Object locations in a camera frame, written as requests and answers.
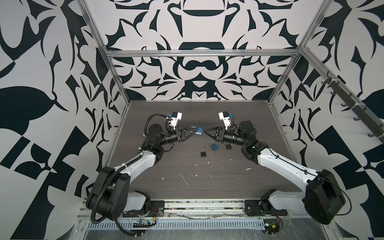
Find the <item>blue padlock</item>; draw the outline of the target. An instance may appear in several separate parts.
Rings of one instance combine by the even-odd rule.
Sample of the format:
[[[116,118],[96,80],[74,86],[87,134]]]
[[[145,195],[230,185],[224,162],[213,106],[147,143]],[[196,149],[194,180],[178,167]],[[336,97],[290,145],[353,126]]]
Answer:
[[[204,132],[203,128],[201,127],[193,127],[193,129],[196,130],[195,134],[201,136]]]
[[[211,147],[211,149],[212,149],[213,151],[215,151],[215,150],[217,150],[217,149],[219,148],[218,145],[217,145],[217,143],[215,143],[215,142],[213,142],[213,141],[210,142],[210,147]]]

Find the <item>black padlock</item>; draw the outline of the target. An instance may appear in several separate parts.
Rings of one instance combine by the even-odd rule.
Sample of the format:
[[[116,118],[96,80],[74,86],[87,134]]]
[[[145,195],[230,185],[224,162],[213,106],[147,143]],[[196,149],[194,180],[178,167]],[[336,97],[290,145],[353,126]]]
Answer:
[[[207,156],[207,149],[206,148],[202,148],[200,150],[200,155],[202,158],[205,158]]]

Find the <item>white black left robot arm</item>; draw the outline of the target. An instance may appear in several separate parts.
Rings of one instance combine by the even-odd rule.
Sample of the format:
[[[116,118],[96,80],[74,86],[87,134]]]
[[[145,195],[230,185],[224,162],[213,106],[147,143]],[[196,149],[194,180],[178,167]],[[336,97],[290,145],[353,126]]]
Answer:
[[[185,142],[198,130],[196,127],[178,126],[165,131],[159,124],[151,125],[137,156],[117,167],[104,167],[99,172],[86,202],[87,209],[91,210],[91,222],[115,221],[126,212],[148,213],[150,196],[140,191],[130,192],[130,184],[161,160],[165,153],[164,145]]]

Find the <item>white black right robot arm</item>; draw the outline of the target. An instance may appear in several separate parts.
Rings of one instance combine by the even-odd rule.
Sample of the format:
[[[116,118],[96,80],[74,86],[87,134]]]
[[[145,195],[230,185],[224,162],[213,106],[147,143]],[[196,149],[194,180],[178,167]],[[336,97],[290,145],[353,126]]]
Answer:
[[[267,202],[275,210],[307,213],[317,222],[328,225],[349,200],[333,173],[310,169],[278,154],[257,139],[257,130],[251,121],[240,122],[234,131],[215,127],[203,132],[217,142],[241,146],[247,160],[272,170],[300,189],[299,192],[273,190],[268,193]]]

